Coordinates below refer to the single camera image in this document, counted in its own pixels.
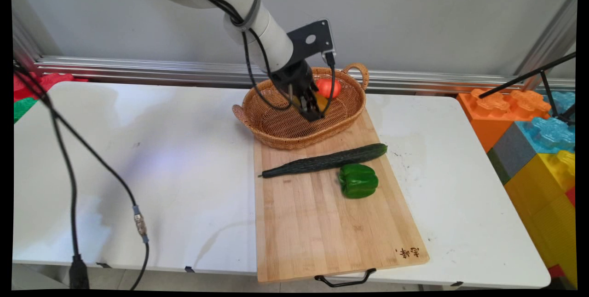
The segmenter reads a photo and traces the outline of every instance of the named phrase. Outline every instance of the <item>red toy block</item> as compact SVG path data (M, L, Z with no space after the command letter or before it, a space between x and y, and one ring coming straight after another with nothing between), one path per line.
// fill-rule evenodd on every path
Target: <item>red toy block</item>
M573 207L577 208L575 206L575 187L573 186L571 190L568 190L566 192L566 196L568 197L568 200L570 200L571 204Z
M88 79L86 78L75 78L71 74L67 73L65 75L60 75L58 73L52 73L43 77L38 77L35 73L31 73L31 76L38 81L38 83L43 87L45 91L49 91L53 85L59 82L87 82ZM17 75L12 75L14 81L14 102L22 100L24 98L33 98L38 100L39 98L36 97L29 89L25 83L21 82L21 80L17 77Z
M564 271L560 268L560 265L552 266L549 268L549 273L551 278L562 278L564 275Z

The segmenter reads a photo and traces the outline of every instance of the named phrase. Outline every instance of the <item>yellow toy block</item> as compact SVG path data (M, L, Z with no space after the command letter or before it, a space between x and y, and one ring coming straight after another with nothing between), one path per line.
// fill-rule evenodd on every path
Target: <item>yellow toy block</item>
M539 156L563 192L567 192L575 186L574 153L560 151L557 154L541 153Z
M548 244L544 240L542 234L532 221L532 216L528 214L528 211L524 208L523 202L521 200L520 195L517 193L517 190L514 188L514 184L510 184L509 182L505 184L505 190L513 203L515 210L520 215L520 219L524 224L525 229L528 231L528 235L530 235L530 239L534 243L538 254L542 258L544 265L546 268L551 268L553 266L558 265L556 260L554 259L553 255L550 253L550 249Z
M577 287L577 237L575 208L565 194L532 216L551 255L566 278Z
M564 194L558 181L538 154L532 157L532 160L507 184L511 184L511 187L517 190L528 215L538 213L551 201Z

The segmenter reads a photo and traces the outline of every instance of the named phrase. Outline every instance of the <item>cucumber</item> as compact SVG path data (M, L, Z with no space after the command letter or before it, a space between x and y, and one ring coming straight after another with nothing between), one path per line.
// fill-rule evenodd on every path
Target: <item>cucumber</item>
M265 170L258 177L270 178L281 175L311 173L324 169L339 168L348 163L363 163L376 159L387 152L385 144L371 144L354 148L353 150L341 151L326 156L299 159L286 163L274 169Z

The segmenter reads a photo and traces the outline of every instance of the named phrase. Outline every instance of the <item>cable connector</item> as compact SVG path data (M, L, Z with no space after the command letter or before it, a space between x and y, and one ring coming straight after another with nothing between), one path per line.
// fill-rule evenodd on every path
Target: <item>cable connector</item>
M82 261L81 255L75 255L72 266L69 268L69 288L70 289L90 289L88 281L88 268Z
M135 220L135 225L137 226L137 232L139 232L139 235L141 235L141 238L143 238L143 243L149 242L149 238L147 238L147 226L145 225L145 219L143 219L143 215L141 215L138 205L133 206L133 214L133 219Z
M330 67L335 66L335 58L333 57L334 52L326 52L325 54L325 62Z

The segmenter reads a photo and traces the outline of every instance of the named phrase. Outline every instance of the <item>black metal handle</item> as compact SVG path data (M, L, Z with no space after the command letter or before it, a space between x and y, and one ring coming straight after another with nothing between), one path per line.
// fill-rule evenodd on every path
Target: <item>black metal handle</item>
M322 275L317 275L315 276L315 280L317 281L321 281L324 284L327 284L328 286L332 287L332 288L337 288L340 286L349 286L349 285L361 285L364 282L366 282L366 280L368 280L368 277L370 276L370 274L376 272L376 268L370 268L369 270L366 270L366 275L364 275L364 278L360 281L354 281L354 282L343 282L342 284L333 284L330 281L328 281L325 276Z

